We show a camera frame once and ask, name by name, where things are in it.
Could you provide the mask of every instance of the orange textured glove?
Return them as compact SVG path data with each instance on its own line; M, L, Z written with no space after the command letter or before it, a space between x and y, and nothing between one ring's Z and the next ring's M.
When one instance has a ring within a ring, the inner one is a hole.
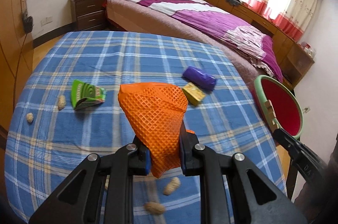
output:
M179 167L180 126L188 105L182 90L166 83L127 84L120 86L118 100L136 136L150 150L153 176Z

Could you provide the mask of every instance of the green snack package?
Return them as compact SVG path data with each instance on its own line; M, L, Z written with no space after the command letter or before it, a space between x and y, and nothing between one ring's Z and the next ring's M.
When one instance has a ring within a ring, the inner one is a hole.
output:
M74 110L79 110L103 103L105 96L105 89L75 79L70 99Z

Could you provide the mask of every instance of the table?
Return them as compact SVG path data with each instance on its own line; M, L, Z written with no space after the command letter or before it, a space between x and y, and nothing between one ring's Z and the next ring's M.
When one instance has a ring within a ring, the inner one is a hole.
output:
M185 126L218 153L242 152L286 193L275 145L251 93L221 50L206 44L152 34L112 31L67 33L35 69L16 105L5 156L7 196L26 222L47 196L90 153L114 153L134 132L119 106L120 84L165 82L183 87L181 77L195 66L217 77L215 90L198 107L189 105ZM74 111L74 79L107 90L105 103ZM67 105L57 109L65 95ZM26 114L32 112L29 124ZM170 196L163 188L174 176L181 186ZM199 179L180 168L160 179L134 178L134 216L138 223L200 223ZM144 203L160 202L166 212L148 214Z

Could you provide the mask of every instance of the yellow box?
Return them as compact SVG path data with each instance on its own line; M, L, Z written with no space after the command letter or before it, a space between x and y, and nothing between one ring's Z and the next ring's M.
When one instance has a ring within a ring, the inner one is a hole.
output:
M194 106L198 106L198 104L201 103L203 98L206 96L205 93L193 83L186 84L183 87L182 91L185 94L188 101Z

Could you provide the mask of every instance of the silver bolt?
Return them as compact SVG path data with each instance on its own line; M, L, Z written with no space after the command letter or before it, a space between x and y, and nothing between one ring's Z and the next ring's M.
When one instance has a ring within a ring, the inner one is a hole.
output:
M133 151L133 150L135 150L136 149L136 145L135 144L128 144L127 145L127 150L128 151Z
M97 154L91 153L90 155L87 156L87 159L89 161L95 161L95 160L97 160Z
M203 144L196 144L195 145L195 149L197 149L197 151L203 151L206 147Z
M243 161L244 158L245 158L245 156L244 156L244 154L242 154L242 153L236 153L236 154L234 155L234 158L235 158L236 160L238 160L238 161Z

